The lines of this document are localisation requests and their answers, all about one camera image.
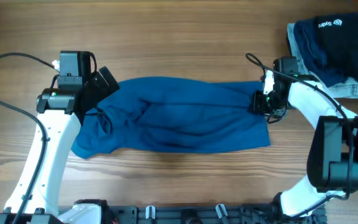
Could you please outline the blue t-shirt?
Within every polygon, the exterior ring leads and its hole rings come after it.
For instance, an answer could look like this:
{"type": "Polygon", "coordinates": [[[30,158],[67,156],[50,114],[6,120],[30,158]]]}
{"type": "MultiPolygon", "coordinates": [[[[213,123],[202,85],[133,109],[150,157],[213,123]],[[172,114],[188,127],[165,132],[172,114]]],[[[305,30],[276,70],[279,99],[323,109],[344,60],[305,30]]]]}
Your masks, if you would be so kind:
{"type": "Polygon", "coordinates": [[[270,145],[265,118],[249,111],[260,82],[144,77],[119,86],[87,112],[71,147],[76,156],[120,148],[220,153],[270,145]]]}

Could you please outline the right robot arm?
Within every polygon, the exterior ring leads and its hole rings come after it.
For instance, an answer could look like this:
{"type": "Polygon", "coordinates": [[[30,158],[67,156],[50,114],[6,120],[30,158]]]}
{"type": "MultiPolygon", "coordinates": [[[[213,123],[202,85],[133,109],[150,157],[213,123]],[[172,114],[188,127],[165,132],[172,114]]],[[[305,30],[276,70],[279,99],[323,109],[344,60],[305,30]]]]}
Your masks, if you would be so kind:
{"type": "Polygon", "coordinates": [[[296,109],[314,127],[306,176],[258,215],[268,222],[295,222],[332,199],[348,200],[358,191],[358,115],[324,91],[315,76],[301,74],[295,57],[278,58],[272,67],[251,53],[246,59],[264,73],[263,89],[253,94],[250,112],[273,124],[296,109]]]}

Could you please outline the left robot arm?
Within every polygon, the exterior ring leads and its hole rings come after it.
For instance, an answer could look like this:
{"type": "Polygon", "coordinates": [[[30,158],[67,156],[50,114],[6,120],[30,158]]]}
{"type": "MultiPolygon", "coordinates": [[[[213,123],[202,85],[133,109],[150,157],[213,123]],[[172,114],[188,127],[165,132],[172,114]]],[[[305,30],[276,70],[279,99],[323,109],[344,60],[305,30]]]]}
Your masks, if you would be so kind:
{"type": "Polygon", "coordinates": [[[57,74],[36,99],[37,115],[0,100],[0,105],[37,124],[21,177],[0,212],[0,223],[111,223],[105,200],[79,200],[65,212],[59,211],[58,201],[68,155],[84,118],[119,85],[106,67],[97,67],[89,51],[62,51],[48,67],[57,74]]]}

